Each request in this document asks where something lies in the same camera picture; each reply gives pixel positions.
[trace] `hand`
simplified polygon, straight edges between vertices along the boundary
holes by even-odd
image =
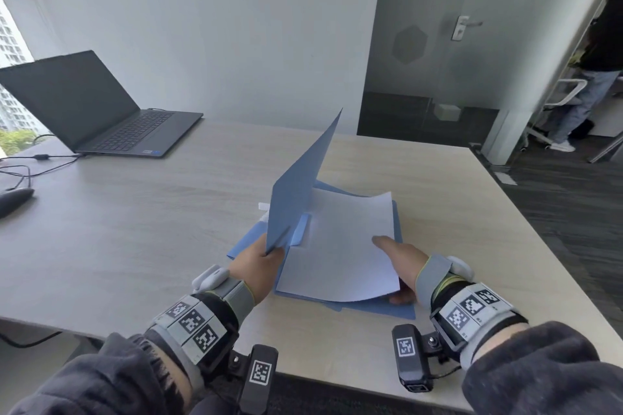
[[[266,255],[266,233],[241,252],[229,265],[229,275],[242,279],[253,293],[255,304],[263,301],[273,288],[276,273],[284,260],[284,248]]]
[[[416,300],[416,279],[429,256],[412,244],[397,243],[388,236],[373,236],[372,243],[389,257],[396,274],[401,279],[401,289],[389,296],[396,305]]]

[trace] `door handle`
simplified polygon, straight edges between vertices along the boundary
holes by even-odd
[[[452,41],[461,41],[463,40],[463,35],[465,34],[465,30],[474,26],[482,26],[485,22],[483,21],[469,21],[469,15],[461,15],[457,19],[457,25],[454,27],[454,33],[452,34]]]

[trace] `building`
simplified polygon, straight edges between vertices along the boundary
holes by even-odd
[[[11,13],[0,0],[0,67],[31,63],[34,59]],[[37,135],[48,129],[26,110],[4,87],[0,86],[0,130],[32,130]]]

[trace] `wooden desk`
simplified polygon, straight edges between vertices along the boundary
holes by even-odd
[[[98,337],[144,331],[200,272],[229,262],[262,214],[257,203],[270,201],[318,134],[205,121],[166,159],[88,157],[36,178],[37,199],[0,221],[0,318]],[[56,139],[35,148],[65,151]],[[52,165],[9,162],[33,172]],[[531,323],[565,322],[623,365],[623,342],[469,150],[337,135],[319,179],[359,194],[392,191],[405,241],[463,258]],[[425,395],[401,387],[390,336],[399,323],[271,295],[236,348],[276,347],[279,372],[468,408],[462,372]]]

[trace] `computer mouse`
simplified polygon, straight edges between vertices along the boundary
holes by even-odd
[[[24,187],[0,193],[0,218],[10,215],[12,212],[25,204],[35,189]]]

